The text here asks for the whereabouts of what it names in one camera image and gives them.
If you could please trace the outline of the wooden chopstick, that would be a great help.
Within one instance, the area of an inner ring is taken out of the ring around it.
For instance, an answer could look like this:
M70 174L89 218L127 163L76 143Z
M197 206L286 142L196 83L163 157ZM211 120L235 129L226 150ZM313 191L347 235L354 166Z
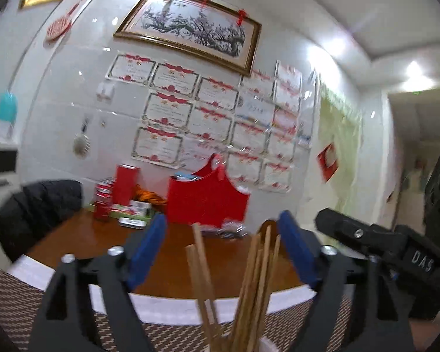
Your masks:
M194 245L188 245L186 247L187 262L189 266L191 285L193 293L197 301L198 310L202 319L202 328L207 339L209 351L215 351L214 347L214 333L210 324L209 315L206 307L206 297L204 295L204 287L202 283L202 274L198 262L198 255Z
M249 247L245 275L243 277L240 296L238 297L238 306L230 332L231 351L240 351L242 326L245 322L243 318L245 315L248 315L249 312L247 307L251 296L251 290L255 288L255 274L260 265L260 239L260 234L255 234Z
M214 345L210 348L210 351L224 351L224 342L222 339L222 329L219 324L217 309L215 307L215 295L214 287L212 285L210 270L208 268L207 257L205 253L205 246L202 238L202 231L198 223L192 225L195 247L197 250L197 255L199 259L199 265L201 269L202 282L204 283L206 294L207 294L207 314L209 317L210 325L213 326L213 343Z
M257 331L260 322L260 314L262 313L262 302L265 294L265 283L268 272L268 258L271 241L271 228L268 226L265 233L264 247L261 249L261 265L260 276L257 285L257 295L254 303L254 313L251 322L251 330L249 332L247 351L255 351L257 349Z
M274 243L274 249L272 254L269 256L269 261L268 261L268 270L267 270L267 275L266 275L266 282L265 282L265 293L264 293L264 297L261 303L261 308L260 308L260 317L259 317L259 322L258 322L258 326L257 326L257 338L260 339L265 331L265 316L266 316L266 312L268 309L268 303L270 301L270 296L272 294L272 290L273 290L273 279L274 279L274 275L275 275L275 271L276 271L276 267L277 267L277 259L279 256L279 252L280 252L280 235L277 235L275 238L275 243Z

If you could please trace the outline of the pink cylindrical utensil holder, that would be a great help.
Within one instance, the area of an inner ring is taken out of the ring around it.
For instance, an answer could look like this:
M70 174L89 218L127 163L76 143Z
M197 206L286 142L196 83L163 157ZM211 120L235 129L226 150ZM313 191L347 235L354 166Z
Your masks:
M229 336L230 336L229 332L224 333L221 336L221 340L224 345L224 347L223 347L224 351L231 350L231 345L230 345L231 342L229 341ZM267 339L266 337L261 337L259 339L259 341L257 342L257 345L253 351L254 352L279 352L280 350L271 340Z

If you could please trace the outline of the black jacket on chair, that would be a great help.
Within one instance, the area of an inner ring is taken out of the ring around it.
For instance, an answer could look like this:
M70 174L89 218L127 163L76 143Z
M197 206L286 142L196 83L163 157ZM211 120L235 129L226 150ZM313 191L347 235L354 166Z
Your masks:
M15 262L82 204L77 180L37 181L11 194L0 206L0 245L6 257Z

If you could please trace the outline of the red cola can pack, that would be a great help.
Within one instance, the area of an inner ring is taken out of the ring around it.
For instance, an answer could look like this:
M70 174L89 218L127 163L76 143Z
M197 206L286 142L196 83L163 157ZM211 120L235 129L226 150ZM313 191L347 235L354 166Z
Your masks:
M113 205L113 186L112 179L101 180L95 185L93 213L96 220L105 221L109 218Z

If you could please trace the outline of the green curtain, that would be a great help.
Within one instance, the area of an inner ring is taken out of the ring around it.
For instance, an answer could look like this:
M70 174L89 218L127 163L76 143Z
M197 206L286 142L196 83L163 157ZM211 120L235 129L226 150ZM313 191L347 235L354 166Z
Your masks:
M336 197L336 211L350 214L356 192L358 151L362 140L361 112L326 85L319 89L318 139L323 149L334 143L339 167L326 184Z

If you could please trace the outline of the red box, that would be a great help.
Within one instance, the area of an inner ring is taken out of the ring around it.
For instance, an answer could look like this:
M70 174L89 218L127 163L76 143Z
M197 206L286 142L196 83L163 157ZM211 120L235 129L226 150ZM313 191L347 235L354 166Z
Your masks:
M140 169L132 165L119 165L116 168L113 186L114 204L128 206L136 191Z

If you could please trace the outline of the red gift bag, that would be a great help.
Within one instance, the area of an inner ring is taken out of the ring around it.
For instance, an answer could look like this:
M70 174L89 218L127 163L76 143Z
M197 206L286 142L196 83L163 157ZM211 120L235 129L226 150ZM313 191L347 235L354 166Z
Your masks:
M168 181L165 214L170 224L220 228L226 220L244 221L250 194L233 185L219 154L211 154L193 176L192 180L171 176Z

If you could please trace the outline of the teal humidifier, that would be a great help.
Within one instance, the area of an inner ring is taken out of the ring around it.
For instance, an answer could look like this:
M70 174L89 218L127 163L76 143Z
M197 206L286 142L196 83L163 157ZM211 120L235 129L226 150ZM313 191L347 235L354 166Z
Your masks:
M0 138L10 138L18 112L17 97L4 92L0 97Z

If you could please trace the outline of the red round hanging decoration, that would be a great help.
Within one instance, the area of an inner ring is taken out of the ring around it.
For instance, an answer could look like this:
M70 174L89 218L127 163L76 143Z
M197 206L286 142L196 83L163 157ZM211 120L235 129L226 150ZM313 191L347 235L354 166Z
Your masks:
M45 41L52 42L58 39L64 32L69 29L71 24L71 16L84 0L76 2L63 16L54 20L47 29Z

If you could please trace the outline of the framed plum blossom painting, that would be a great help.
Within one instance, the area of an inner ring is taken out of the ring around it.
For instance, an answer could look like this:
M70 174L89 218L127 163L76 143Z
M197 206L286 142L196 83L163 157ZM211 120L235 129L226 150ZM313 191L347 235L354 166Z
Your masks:
M249 76L261 29L245 10L213 0L140 0L114 37L171 48Z

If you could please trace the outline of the red wall ornament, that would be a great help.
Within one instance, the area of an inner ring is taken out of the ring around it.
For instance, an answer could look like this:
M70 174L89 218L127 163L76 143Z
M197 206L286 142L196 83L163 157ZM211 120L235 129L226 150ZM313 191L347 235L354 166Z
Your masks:
M339 163L335 145L333 142L328 144L317 156L317 161L321 170L324 182L327 183L338 170Z

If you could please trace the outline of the hanging scrubber on wall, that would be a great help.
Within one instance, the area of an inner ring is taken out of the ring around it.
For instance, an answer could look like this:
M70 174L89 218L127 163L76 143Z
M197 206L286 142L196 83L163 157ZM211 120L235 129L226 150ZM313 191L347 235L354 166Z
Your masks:
M90 151L90 139L86 134L89 122L90 116L84 117L80 133L75 137L73 142L73 153L76 157L81 159L86 158Z

